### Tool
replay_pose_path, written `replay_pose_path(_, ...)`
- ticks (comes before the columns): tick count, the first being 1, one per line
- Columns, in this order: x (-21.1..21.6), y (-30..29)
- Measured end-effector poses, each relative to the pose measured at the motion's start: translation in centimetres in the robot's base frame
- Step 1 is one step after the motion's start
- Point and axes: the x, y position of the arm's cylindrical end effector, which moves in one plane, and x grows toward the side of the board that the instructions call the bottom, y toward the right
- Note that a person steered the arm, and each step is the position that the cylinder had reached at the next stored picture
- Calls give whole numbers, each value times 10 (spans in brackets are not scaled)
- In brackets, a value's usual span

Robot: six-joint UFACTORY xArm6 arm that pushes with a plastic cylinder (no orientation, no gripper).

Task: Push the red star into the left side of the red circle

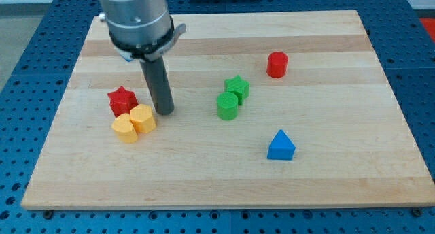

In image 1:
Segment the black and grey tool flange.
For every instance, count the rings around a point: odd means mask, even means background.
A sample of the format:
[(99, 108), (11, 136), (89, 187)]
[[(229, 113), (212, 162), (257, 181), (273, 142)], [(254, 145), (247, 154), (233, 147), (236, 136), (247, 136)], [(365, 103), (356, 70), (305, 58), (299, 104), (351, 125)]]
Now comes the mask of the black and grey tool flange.
[(109, 36), (114, 44), (115, 50), (126, 61), (143, 59), (152, 62), (163, 57), (177, 43), (179, 37), (187, 31), (184, 23), (174, 27), (173, 19), (170, 18), (170, 21), (171, 28), (167, 33), (160, 39), (152, 41), (150, 44), (126, 44), (116, 39), (111, 31), (109, 31)]

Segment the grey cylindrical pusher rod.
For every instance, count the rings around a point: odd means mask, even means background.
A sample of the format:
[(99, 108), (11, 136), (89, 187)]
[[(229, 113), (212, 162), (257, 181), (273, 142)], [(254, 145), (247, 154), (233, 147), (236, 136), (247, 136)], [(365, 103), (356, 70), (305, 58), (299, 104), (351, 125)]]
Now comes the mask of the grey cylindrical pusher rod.
[(160, 115), (171, 114), (174, 102), (163, 58), (139, 62), (156, 112)]

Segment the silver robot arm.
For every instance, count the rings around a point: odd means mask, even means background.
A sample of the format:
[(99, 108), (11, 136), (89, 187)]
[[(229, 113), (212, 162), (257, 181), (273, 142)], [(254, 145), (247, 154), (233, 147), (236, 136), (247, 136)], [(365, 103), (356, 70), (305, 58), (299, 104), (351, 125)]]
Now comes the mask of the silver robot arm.
[(186, 32), (175, 26), (167, 0), (99, 0), (115, 49), (127, 61), (139, 60), (154, 108), (169, 115), (174, 102), (163, 56)]

